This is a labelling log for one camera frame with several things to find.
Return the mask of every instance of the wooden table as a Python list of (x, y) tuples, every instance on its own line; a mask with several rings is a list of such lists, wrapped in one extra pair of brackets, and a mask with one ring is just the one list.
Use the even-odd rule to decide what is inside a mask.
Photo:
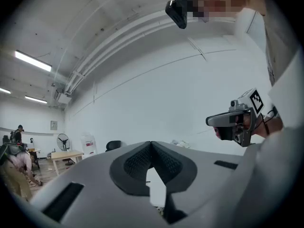
[(75, 158), (76, 159), (76, 163), (78, 163), (80, 160), (82, 160), (82, 155), (84, 153), (80, 152), (80, 151), (71, 151), (71, 152), (52, 152), (52, 155), (51, 155), (51, 159), (53, 161), (53, 164), (54, 164), (54, 167), (55, 167), (55, 170), (56, 170), (56, 173), (57, 173), (57, 176), (59, 176), (59, 172), (58, 172), (58, 169), (57, 169), (57, 166), (56, 166), (56, 161), (59, 161), (59, 160), (63, 160), (63, 159), (68, 159), (68, 158)]

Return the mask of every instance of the person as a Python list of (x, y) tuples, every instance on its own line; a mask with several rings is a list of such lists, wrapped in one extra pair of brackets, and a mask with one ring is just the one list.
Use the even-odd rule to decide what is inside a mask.
[(34, 157), (30, 156), (28, 152), (21, 151), (16, 156), (8, 155), (7, 160), (3, 164), (3, 169), (10, 182), (8, 188), (20, 196), (22, 190), (27, 200), (32, 198), (32, 193), (25, 175), (36, 185), (43, 185), (43, 182), (33, 177), (31, 171), (32, 162), (34, 162)]
[(22, 144), (22, 132), (24, 132), (22, 125), (19, 125), (18, 129), (14, 132), (14, 142), (20, 145)]
[[(193, 0), (193, 5), (198, 12), (203, 12), (207, 17), (231, 17), (235, 16), (243, 8), (253, 9), (263, 17), (266, 32), (266, 59), (268, 64), (268, 74), (271, 85), (284, 73), (289, 63), (293, 59), (299, 42), (292, 31), (288, 21), (285, 19), (273, 0)], [(262, 116), (259, 116), (257, 128), (252, 134), (267, 137), (264, 124), (260, 124)], [(244, 127), (250, 126), (249, 116), (244, 116)], [(280, 131), (283, 122), (279, 116), (267, 122), (269, 134)]]

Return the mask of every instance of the ceiling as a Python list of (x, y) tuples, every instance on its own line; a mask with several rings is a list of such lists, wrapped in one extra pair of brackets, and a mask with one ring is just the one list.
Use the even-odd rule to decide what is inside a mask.
[[(64, 107), (53, 100), (55, 89), (66, 89), (69, 83), (77, 86), (73, 71), (98, 61), (96, 57), (127, 32), (160, 19), (168, 23), (163, 12), (157, 13), (167, 1), (24, 0), (0, 32), (0, 87), (13, 97), (29, 95), (48, 101), (51, 107)], [(125, 30), (130, 24), (135, 29)], [(117, 35), (116, 40), (109, 40), (112, 35)], [(51, 72), (15, 58), (15, 50), (52, 65)]]

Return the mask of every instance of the black slot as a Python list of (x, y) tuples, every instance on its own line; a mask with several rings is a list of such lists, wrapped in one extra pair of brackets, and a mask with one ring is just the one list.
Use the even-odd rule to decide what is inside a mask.
[(232, 170), (235, 170), (238, 167), (238, 164), (230, 163), (230, 162), (226, 162), (226, 161), (216, 161), (216, 162), (214, 162), (214, 164), (222, 166), (222, 167), (226, 167), (226, 168), (232, 169)]
[(43, 211), (51, 219), (59, 222), (69, 207), (72, 205), (84, 185), (71, 182)]

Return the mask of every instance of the white wall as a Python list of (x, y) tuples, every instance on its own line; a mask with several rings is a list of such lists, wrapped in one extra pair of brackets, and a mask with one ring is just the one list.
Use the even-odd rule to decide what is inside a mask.
[[(50, 121), (57, 121), (57, 131), (50, 129)], [(33, 138), (34, 147), (41, 150), (38, 157), (46, 157), (54, 149), (60, 151), (56, 139), (64, 132), (62, 111), (0, 94), (0, 137), (10, 136), (19, 124), (24, 128), (22, 141), (29, 143)]]
[[(90, 132), (99, 153), (111, 140), (176, 139), (197, 150), (242, 155), (244, 149), (236, 143), (218, 140), (205, 119), (227, 111), (232, 99), (253, 87), (269, 103), (266, 60), (259, 58), (264, 65), (257, 65), (234, 36), (223, 36), (228, 31), (207, 26), (193, 25), (188, 34), (176, 28), (150, 34), (96, 69), (66, 108), (73, 148), (82, 150), (80, 136)], [(207, 62), (186, 39), (189, 34)], [(219, 49), (228, 51), (215, 52)]]

